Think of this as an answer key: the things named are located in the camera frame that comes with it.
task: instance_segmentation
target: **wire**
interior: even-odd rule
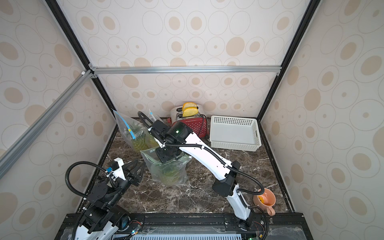
[[[201,148],[201,149],[204,149],[206,150],[207,152],[209,152],[212,156],[214,156],[221,164],[223,164],[224,166],[226,166],[226,168],[228,168],[229,170],[235,172],[235,173],[238,173],[240,175],[243,175],[244,177],[247,177],[249,179],[251,179],[252,181],[254,181],[259,187],[260,187],[260,190],[258,192],[254,192],[254,191],[250,191],[250,190],[246,190],[246,189],[242,189],[242,188],[238,188],[236,190],[236,192],[245,192],[245,193],[248,193],[248,194],[252,194],[252,195],[262,195],[264,193],[264,186],[263,184],[257,180],[256,178],[240,171],[240,170],[237,170],[236,168],[233,168],[229,165],[227,165],[224,160],[222,159],[222,157],[218,156],[215,151],[213,151],[212,149],[210,149],[209,147],[204,147],[203,148],[203,145],[200,145],[200,144],[170,144],[170,143],[165,143],[166,146],[169,146],[169,147],[198,147],[198,148]]]
[[[139,222],[139,221],[137,221],[137,220],[132,220],[129,224],[132,224],[132,223],[137,223],[137,224],[139,224],[140,225],[140,229],[142,228],[142,225],[141,225],[141,223]],[[133,237],[134,235],[136,235],[136,234],[130,234],[130,235],[128,235],[128,236],[125,236],[125,237],[119,237],[119,238],[114,238],[113,240],[128,240],[128,239],[130,239],[131,237]]]
[[[253,225],[255,225],[255,227],[257,228],[257,231],[260,232],[260,230],[259,230],[259,228],[257,227],[257,225],[256,225],[256,224],[253,224]]]
[[[65,172],[65,177],[64,177],[65,184],[66,184],[67,187],[71,190],[71,192],[73,192],[74,194],[79,195],[80,197],[83,197],[83,198],[84,198],[84,197],[87,198],[88,195],[86,195],[85,193],[82,193],[82,192],[80,192],[80,191],[77,191],[77,190],[72,186],[72,184],[71,184],[71,182],[70,182],[70,173],[71,173],[71,170],[72,170],[74,167],[76,167],[77,165],[80,165],[80,164],[91,165],[91,166],[93,166],[93,167],[95,167],[95,168],[97,168],[97,169],[99,169],[99,170],[101,170],[101,171],[103,171],[103,172],[106,172],[106,170],[105,170],[104,168],[100,167],[99,165],[97,165],[96,163],[88,162],[88,161],[79,161],[79,162],[75,162],[74,164],[72,164],[72,165],[70,165],[70,166],[68,167],[67,171]],[[116,188],[116,187],[118,186],[118,184],[112,180],[111,175],[109,175],[108,179],[109,179],[109,182],[111,183],[111,186],[112,186],[113,188]]]
[[[91,203],[88,203],[86,206],[85,206],[85,209],[88,209],[90,207]],[[74,238],[76,237],[76,232],[77,232],[77,227],[79,226],[80,224],[80,220],[81,218],[84,216],[85,214],[85,211],[86,210],[83,210],[81,213],[80,213],[80,216],[76,219],[76,222],[74,223],[74,227],[73,227],[73,230],[72,230],[72,236],[71,236],[71,240],[74,240]]]
[[[258,223],[258,222],[255,222],[255,223],[257,223],[258,225],[260,225],[262,228],[263,228],[263,233],[264,233],[264,227],[261,225],[261,223]]]
[[[200,114],[200,115],[202,117],[202,121],[201,121],[201,126],[200,126],[200,130],[199,130],[199,134],[197,135],[198,137],[200,136],[201,130],[202,130],[203,125],[204,125],[204,117],[207,120],[207,116],[206,115],[204,115],[204,114]]]
[[[269,230],[269,224],[268,224],[268,219],[266,218],[266,215],[264,213],[264,211],[259,207],[259,206],[251,206],[249,207],[250,209],[252,208],[257,208],[263,215],[264,219],[265,219],[265,230],[264,230],[264,227],[263,227],[263,237],[261,238],[261,240],[264,240],[266,238],[266,236],[268,235],[268,230]]]
[[[146,120],[147,120],[149,123],[151,123],[151,124],[153,124],[153,122],[149,119],[149,117],[147,117],[147,115],[145,115],[145,114],[144,114],[143,112],[141,112],[141,111],[138,111],[137,114],[139,115],[139,118],[140,118],[140,120],[143,122],[144,126],[145,126],[147,129],[150,128],[151,126],[149,126],[149,125],[147,124]]]
[[[138,223],[140,226],[141,226],[141,223],[139,222],[139,221],[137,221],[137,220],[132,220],[129,224],[131,224],[131,223]]]

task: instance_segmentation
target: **green vegetable in bag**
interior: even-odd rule
[[[184,184],[188,180],[185,166],[192,157],[183,152],[177,156],[177,160],[171,159],[163,164],[156,155],[155,150],[156,147],[141,151],[141,155],[151,172],[152,179],[165,186]]]
[[[149,149],[146,144],[147,129],[139,121],[120,112],[114,111],[116,122],[119,126],[124,141],[137,153]]]
[[[159,144],[156,142],[155,138],[148,132],[145,134],[145,143],[149,148],[158,147]]]

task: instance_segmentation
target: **patterned wallpaper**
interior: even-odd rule
[[[319,7],[262,120],[315,240],[384,235],[384,1]]]
[[[80,197],[65,185],[65,171],[77,161],[97,163],[116,124],[92,84],[84,84],[0,179],[0,239],[54,239],[65,215],[76,210]],[[72,185],[83,191],[93,170],[75,167]]]
[[[309,0],[61,0],[94,66],[276,65]]]
[[[0,1],[0,156],[83,69],[38,0]]]
[[[276,73],[100,74],[116,108],[131,117],[150,109],[168,117],[193,101],[207,116],[256,117]]]
[[[37,0],[0,1],[0,155],[80,75],[83,68],[46,7]],[[67,167],[98,162],[115,121],[87,81],[0,179],[0,239],[54,239],[79,197],[64,182]],[[84,190],[93,169],[71,182]]]

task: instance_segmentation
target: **metal rail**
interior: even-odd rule
[[[265,98],[265,101],[260,109],[259,115],[257,116],[257,119],[261,120],[270,105],[273,96],[275,95],[275,92],[281,82],[281,80],[284,77],[285,72],[288,69],[288,66],[290,65],[293,56],[295,55],[296,51],[298,50],[298,47],[301,43],[301,40],[303,39],[304,34],[307,31],[307,28],[309,24],[311,23],[311,20],[313,18],[313,15],[315,14],[321,0],[311,0],[308,4],[307,10],[305,11],[303,18],[301,19],[301,22],[299,24],[299,27],[295,33],[295,36],[292,39],[291,45],[288,48],[288,51],[283,59],[283,62],[281,64],[282,68],[280,73],[275,77],[275,80],[273,81],[273,84],[271,88],[269,89],[269,92]]]
[[[263,66],[187,66],[187,67],[128,67],[128,68],[92,68],[95,74],[132,74],[132,73],[255,73],[280,72],[280,65]]]
[[[3,158],[0,159],[0,179],[91,76],[91,70],[87,70],[85,74],[80,75],[79,78],[77,78],[40,116],[40,118],[36,120],[36,122],[4,153]]]
[[[73,32],[68,20],[65,18],[63,11],[61,10],[58,1],[56,0],[45,0],[47,3],[47,6],[52,12],[52,15],[57,20],[57,23],[60,25],[61,29],[63,30],[63,33],[67,37],[69,43],[73,47],[74,51],[76,52],[77,56],[79,57],[81,63],[85,67],[85,69],[90,69],[89,67],[89,59],[87,57],[87,54],[84,52],[83,48],[81,47],[81,44],[79,40],[77,39],[75,33]],[[113,105],[107,91],[104,89],[104,86],[102,85],[99,78],[92,78],[93,83],[95,84],[97,90],[99,91],[101,97],[104,99],[105,103],[107,104],[109,110],[111,111],[113,115],[113,110],[116,110],[115,106]]]

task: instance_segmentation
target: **white plastic basket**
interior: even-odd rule
[[[256,119],[212,116],[211,147],[255,152],[261,145]]]

